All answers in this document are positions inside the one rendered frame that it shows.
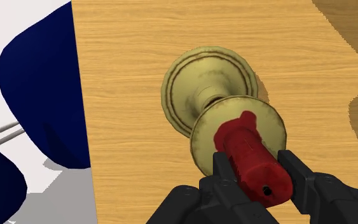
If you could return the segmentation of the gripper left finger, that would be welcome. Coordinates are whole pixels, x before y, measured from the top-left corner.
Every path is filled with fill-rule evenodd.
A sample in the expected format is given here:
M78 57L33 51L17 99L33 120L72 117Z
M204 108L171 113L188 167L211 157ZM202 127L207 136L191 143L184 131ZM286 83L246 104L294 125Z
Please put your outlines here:
M213 154L213 175L199 187L174 187L146 224L279 224L240 189L223 152Z

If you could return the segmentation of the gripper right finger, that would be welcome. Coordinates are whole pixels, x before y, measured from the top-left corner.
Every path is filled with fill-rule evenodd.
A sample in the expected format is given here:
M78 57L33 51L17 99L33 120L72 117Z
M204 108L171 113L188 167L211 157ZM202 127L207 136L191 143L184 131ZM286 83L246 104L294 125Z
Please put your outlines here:
M291 200L310 224L358 224L358 189L332 174L313 172L293 152L280 150L278 162L293 182Z

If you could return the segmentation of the brass candlestick with red candle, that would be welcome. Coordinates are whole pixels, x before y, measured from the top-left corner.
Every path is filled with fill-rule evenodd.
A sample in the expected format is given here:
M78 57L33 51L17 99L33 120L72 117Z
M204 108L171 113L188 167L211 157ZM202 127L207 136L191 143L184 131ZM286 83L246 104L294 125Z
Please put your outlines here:
M291 198L293 183L278 162L287 142L284 121L259 98L256 74L239 54L220 46L183 53L165 74L161 105L171 126L189 138L204 175L213 172L213 154L223 152L251 200L272 207Z

